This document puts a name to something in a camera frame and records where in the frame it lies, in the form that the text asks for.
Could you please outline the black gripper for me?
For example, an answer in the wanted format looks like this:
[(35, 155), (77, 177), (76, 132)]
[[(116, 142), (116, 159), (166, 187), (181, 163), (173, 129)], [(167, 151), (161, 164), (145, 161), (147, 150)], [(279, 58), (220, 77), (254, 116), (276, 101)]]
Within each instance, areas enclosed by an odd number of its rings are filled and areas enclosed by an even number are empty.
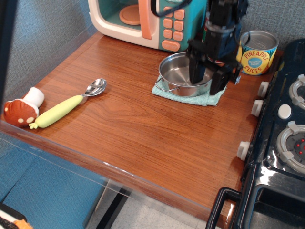
[[(234, 51), (238, 46), (241, 24), (219, 27), (212, 24), (208, 27), (206, 48), (201, 40), (188, 40), (187, 56), (189, 57), (189, 79), (191, 84), (199, 83), (204, 78), (206, 68), (215, 71), (212, 75), (210, 95), (216, 95), (232, 81), (240, 82), (241, 64), (235, 59)], [(225, 65), (216, 71), (216, 61)]]

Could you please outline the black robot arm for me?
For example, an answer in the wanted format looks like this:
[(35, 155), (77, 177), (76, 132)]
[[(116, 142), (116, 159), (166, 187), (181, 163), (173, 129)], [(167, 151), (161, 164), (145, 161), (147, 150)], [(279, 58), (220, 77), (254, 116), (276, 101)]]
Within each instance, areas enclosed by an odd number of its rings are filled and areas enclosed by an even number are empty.
[(237, 61), (235, 51), (247, 7), (246, 0), (209, 1), (204, 40), (188, 41), (189, 80), (192, 84), (200, 82), (205, 70), (209, 69), (212, 72), (211, 95), (223, 90), (229, 81), (239, 81), (242, 65)]

